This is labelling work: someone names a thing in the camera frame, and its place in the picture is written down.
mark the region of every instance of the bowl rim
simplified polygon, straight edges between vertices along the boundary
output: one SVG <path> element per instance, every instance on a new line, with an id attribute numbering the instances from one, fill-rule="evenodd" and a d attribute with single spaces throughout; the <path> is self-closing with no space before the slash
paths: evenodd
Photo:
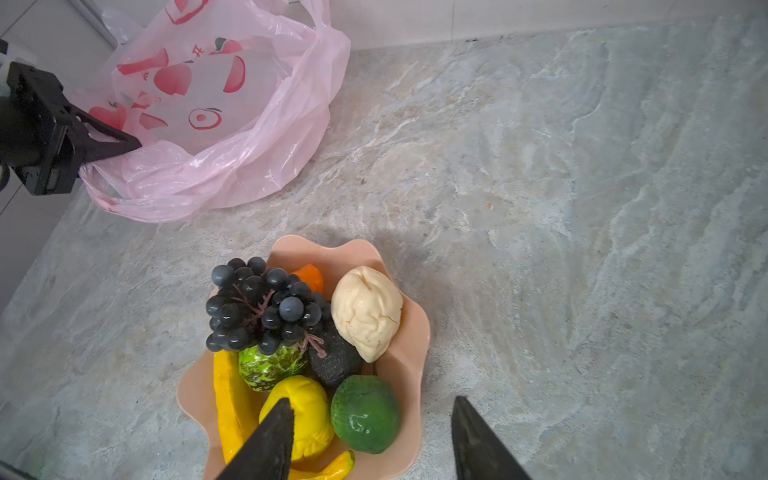
<path id="1" fill-rule="evenodd" d="M 382 258 L 381 253 L 379 252 L 379 249 L 377 249 L 376 246 L 374 246 L 368 240 L 356 238 L 356 239 L 350 240 L 348 242 L 345 242 L 344 244 L 339 245 L 337 247 L 326 247 L 324 245 L 319 245 L 318 243 L 314 243 L 313 241 L 311 241 L 311 240 L 309 240 L 309 239 L 307 239 L 305 237 L 301 237 L 300 235 L 293 235 L 293 234 L 285 235 L 285 236 L 277 239 L 275 241 L 275 243 L 272 245 L 272 249 L 270 250 L 270 255 L 268 256 L 268 260 L 267 260 L 268 264 L 269 264 L 269 258 L 272 257 L 272 254 L 275 251 L 275 247 L 277 247 L 280 243 L 285 242 L 285 241 L 296 241 L 296 242 L 304 243 L 308 247 L 320 248 L 321 250 L 326 250 L 326 251 L 338 250 L 338 249 L 342 249 L 342 248 L 345 248 L 345 247 L 349 248 L 350 246 L 354 246 L 355 244 L 360 243 L 361 246 L 370 249 L 375 254 L 377 260 L 381 263 L 381 266 L 382 266 L 382 269 L 383 269 L 382 273 L 387 275 L 387 277 L 390 278 L 394 282 L 394 279 L 392 278 L 392 275 L 389 274 L 389 271 L 386 268 L 386 264 L 384 262 L 384 259 Z M 418 420 L 418 424 L 419 424 L 419 446 L 416 449 L 416 451 L 414 452 L 414 455 L 410 458 L 410 460 L 409 460 L 407 465 L 404 464 L 401 468 L 398 468 L 396 472 L 387 473 L 386 477 L 384 477 L 384 476 L 380 477 L 378 480 L 388 480 L 389 478 L 395 478 L 397 476 L 400 476 L 400 475 L 406 473 L 408 470 L 410 470 L 410 468 L 416 462 L 416 459 L 418 459 L 418 457 L 419 457 L 419 455 L 421 453 L 421 450 L 422 450 L 422 440 L 424 438 L 424 425 L 423 425 L 423 421 L 422 421 L 422 412 L 421 412 L 421 409 L 422 409 L 421 385 L 422 385 L 423 376 L 424 376 L 424 366 L 425 366 L 425 363 L 426 363 L 426 357 L 427 357 L 427 354 L 428 354 L 428 351 L 429 351 L 430 342 L 432 340 L 432 327 L 431 327 L 431 324 L 429 322 L 429 317 L 426 315 L 426 312 L 424 311 L 424 309 L 417 302 L 415 302 L 413 299 L 411 299 L 410 297 L 405 295 L 404 292 L 402 292 L 399 287 L 398 287 L 398 290 L 400 291 L 400 293 L 403 296 L 404 305 L 405 305 L 405 303 L 410 303 L 411 305 L 416 307 L 418 310 L 420 310 L 421 313 L 423 314 L 424 318 L 426 319 L 426 322 L 425 322 L 425 324 L 426 324 L 425 325 L 425 327 L 426 327 L 426 336 L 425 336 L 426 348 L 424 349 L 424 356 L 423 356 L 423 358 L 419 357 L 419 362 L 417 364 L 417 368 L 415 368 L 412 371 L 418 377 L 418 381 L 419 381 L 419 388 L 417 389 L 416 392 L 414 392 L 416 397 L 417 397 L 417 399 L 418 399 L 418 405 L 419 405 L 419 407 L 417 408 L 417 410 L 415 412 L 416 418 L 414 419 L 414 420 Z M 194 414 L 190 413 L 189 407 L 188 406 L 185 407 L 185 405 L 187 403 L 186 403 L 186 397 L 183 394 L 183 391 L 185 390 L 185 383 L 186 383 L 185 381 L 190 376 L 190 373 L 195 371 L 196 369 L 202 368 L 203 365 L 205 363 L 208 363 L 208 362 L 211 362 L 211 363 L 213 362 L 213 354 L 211 352 L 209 352 L 208 350 L 205 350 L 203 352 L 203 354 L 200 356 L 200 358 L 198 358 L 197 360 L 192 362 L 187 367 L 187 369 L 184 371 L 184 374 L 181 376 L 181 380 L 179 381 L 179 385 L 178 385 L 177 390 L 176 390 L 176 400 L 177 400 L 177 403 L 178 403 L 179 407 L 181 408 L 181 410 L 184 413 L 186 413 L 190 418 L 192 418 L 203 429 L 203 431 L 206 433 L 206 436 L 207 436 L 207 439 L 208 439 L 208 458 L 206 460 L 206 465 L 205 465 L 205 470 L 204 470 L 204 475 L 203 475 L 204 478 L 207 476 L 209 468 L 211 468 L 211 456 L 212 456 L 212 451 L 211 450 L 212 450 L 212 445 L 217 443 L 217 441 L 220 442 L 219 432 L 218 432 L 218 428 L 217 427 L 215 429 L 212 429 L 212 431 L 209 431 L 209 429 L 206 428 L 205 425 L 203 425 L 203 423 L 201 422 L 201 420 L 197 416 L 195 416 Z"/>

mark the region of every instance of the black grape cluster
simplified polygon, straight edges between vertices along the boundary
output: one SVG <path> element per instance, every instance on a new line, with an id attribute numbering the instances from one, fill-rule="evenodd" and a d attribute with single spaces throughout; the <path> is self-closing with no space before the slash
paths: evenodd
<path id="1" fill-rule="evenodd" d="M 205 304 L 213 330 L 205 344 L 211 352 L 258 346 L 262 354 L 272 355 L 280 345 L 322 352 L 323 341 L 316 335 L 331 320 L 330 304 L 297 275 L 267 268 L 264 259 L 254 257 L 217 266 L 211 279 L 219 287 Z"/>

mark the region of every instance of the yellow banana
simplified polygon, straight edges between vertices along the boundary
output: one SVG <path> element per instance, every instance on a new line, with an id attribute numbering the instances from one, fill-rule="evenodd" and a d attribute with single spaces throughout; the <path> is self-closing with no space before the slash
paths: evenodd
<path id="1" fill-rule="evenodd" d="M 347 450 L 330 462 L 322 472 L 299 472 L 292 468 L 288 474 L 288 480 L 342 480 L 349 475 L 354 466 L 355 453 Z"/>
<path id="2" fill-rule="evenodd" d="M 259 426 L 250 406 L 251 390 L 240 378 L 237 352 L 214 354 L 214 390 L 219 412 L 219 436 L 224 461 L 229 463 Z"/>

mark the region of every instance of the green melon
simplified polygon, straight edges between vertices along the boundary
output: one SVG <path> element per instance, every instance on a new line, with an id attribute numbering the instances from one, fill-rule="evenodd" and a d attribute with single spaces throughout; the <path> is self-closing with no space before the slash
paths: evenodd
<path id="1" fill-rule="evenodd" d="M 281 346 L 269 356 L 262 355 L 258 347 L 240 352 L 240 376 L 251 389 L 268 392 L 280 380 L 299 375 L 310 359 L 299 349 Z"/>

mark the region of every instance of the white wall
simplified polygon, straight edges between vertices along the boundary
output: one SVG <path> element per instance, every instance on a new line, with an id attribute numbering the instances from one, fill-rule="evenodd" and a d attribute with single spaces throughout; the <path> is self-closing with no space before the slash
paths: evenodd
<path id="1" fill-rule="evenodd" d="M 330 0 L 330 4 L 333 26 L 349 36 L 353 50 L 768 9 L 768 0 Z M 309 17 L 299 4 L 289 5 L 286 14 L 305 23 Z"/>

